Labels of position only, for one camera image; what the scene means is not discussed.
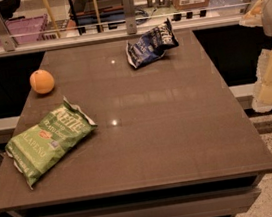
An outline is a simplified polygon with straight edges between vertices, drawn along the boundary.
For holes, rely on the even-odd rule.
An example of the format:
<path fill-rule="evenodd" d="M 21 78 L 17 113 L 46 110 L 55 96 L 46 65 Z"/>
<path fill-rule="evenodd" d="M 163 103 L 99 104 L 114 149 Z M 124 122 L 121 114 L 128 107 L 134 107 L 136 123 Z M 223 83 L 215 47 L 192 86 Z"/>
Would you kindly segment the blue chip bag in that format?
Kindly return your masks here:
<path fill-rule="evenodd" d="M 128 62 L 135 69 L 160 60 L 168 49 L 178 47 L 169 19 L 145 32 L 134 44 L 126 44 Z"/>

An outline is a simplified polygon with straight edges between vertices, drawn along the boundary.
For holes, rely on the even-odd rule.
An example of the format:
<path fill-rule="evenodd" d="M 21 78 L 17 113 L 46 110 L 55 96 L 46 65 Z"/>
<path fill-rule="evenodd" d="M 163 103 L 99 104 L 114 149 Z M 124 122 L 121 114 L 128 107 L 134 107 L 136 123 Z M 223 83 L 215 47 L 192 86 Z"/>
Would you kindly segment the green jalapeno chip bag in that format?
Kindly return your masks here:
<path fill-rule="evenodd" d="M 33 188 L 96 126 L 79 106 L 64 97 L 62 105 L 50 111 L 38 124 L 11 138 L 5 150 L 29 187 Z"/>

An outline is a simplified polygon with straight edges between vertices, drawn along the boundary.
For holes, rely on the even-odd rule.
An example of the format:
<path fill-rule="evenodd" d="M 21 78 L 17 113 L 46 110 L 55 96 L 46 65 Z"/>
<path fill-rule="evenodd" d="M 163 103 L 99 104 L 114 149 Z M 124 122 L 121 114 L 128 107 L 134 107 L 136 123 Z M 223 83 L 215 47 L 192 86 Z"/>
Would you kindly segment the yellow broom stick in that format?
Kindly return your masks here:
<path fill-rule="evenodd" d="M 60 33 L 58 26 L 55 22 L 55 17 L 53 17 L 53 13 L 52 13 L 51 7 L 48 3 L 48 0 L 42 0 L 42 1 L 43 1 L 43 4 L 45 5 L 46 11 L 48 12 L 49 17 L 51 18 L 51 22 L 52 22 L 52 25 L 54 26 L 54 30 L 57 34 L 57 37 L 61 38 L 61 33 Z"/>

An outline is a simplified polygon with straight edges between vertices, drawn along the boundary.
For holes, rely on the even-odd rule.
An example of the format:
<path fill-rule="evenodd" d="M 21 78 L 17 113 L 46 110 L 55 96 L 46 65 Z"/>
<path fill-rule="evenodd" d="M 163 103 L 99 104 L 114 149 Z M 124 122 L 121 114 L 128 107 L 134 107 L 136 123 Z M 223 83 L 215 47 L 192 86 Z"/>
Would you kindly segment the orange fruit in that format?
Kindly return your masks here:
<path fill-rule="evenodd" d="M 29 84 L 31 88 L 38 94 L 48 94 L 55 86 L 53 76 L 45 70 L 34 71 L 30 75 Z"/>

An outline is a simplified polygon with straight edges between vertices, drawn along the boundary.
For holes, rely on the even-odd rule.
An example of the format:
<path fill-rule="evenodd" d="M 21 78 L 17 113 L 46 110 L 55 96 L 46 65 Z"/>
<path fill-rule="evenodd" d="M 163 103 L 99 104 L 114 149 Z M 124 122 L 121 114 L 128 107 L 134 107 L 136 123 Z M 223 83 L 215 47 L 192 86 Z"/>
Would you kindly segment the purple plastic crate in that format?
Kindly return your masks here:
<path fill-rule="evenodd" d="M 8 20 L 5 22 L 5 34 L 13 36 L 19 44 L 38 42 L 43 39 L 47 26 L 47 15 Z"/>

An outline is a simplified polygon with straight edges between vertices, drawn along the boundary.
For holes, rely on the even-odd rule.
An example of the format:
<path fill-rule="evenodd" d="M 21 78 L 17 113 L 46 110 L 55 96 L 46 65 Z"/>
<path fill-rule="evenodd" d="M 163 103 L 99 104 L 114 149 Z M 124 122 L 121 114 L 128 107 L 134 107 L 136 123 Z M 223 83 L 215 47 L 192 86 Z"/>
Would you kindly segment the middle metal railing post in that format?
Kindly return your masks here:
<path fill-rule="evenodd" d="M 123 12 L 125 14 L 127 33 L 129 35 L 137 32 L 134 0 L 122 0 Z"/>

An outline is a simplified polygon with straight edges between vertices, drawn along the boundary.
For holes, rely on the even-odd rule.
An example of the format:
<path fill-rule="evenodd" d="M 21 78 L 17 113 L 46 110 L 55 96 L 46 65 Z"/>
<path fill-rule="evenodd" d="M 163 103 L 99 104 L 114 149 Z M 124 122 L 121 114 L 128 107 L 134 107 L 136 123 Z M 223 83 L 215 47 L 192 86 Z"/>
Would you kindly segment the left metal railing post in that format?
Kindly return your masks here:
<path fill-rule="evenodd" d="M 7 52 L 15 51 L 17 47 L 17 41 L 13 38 L 8 30 L 2 15 L 0 14 L 0 42 L 3 49 Z"/>

